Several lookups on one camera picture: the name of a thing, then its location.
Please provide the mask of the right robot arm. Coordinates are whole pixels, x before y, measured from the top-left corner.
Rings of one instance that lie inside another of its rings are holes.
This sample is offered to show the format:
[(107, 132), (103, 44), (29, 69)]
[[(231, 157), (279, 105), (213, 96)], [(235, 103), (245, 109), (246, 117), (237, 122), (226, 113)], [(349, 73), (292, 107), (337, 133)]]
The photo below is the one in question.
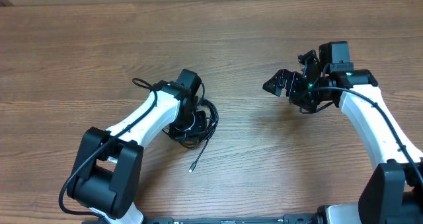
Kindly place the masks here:
[(356, 129), (373, 174), (356, 203), (322, 205), (314, 214), (285, 214), (281, 223), (421, 223), (422, 151), (404, 134), (368, 69), (355, 69), (346, 41), (297, 57), (301, 72), (280, 69), (262, 88), (286, 95), (303, 114), (335, 105)]

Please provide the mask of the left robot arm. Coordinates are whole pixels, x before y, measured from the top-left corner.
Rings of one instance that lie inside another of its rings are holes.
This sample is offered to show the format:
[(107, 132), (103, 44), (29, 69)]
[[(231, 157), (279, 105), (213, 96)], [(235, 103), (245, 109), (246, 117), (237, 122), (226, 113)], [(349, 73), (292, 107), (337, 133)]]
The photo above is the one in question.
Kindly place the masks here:
[(147, 100), (118, 124), (106, 130), (91, 127), (84, 133), (59, 193), (63, 212), (80, 215), (64, 206), (68, 196), (86, 207), (84, 215), (94, 216), (96, 223), (143, 223), (134, 200), (144, 149), (162, 131), (189, 148), (210, 135), (216, 122), (199, 109), (206, 101), (196, 94), (204, 86), (197, 73), (183, 69), (177, 80), (154, 85), (139, 78), (132, 81), (149, 90)]

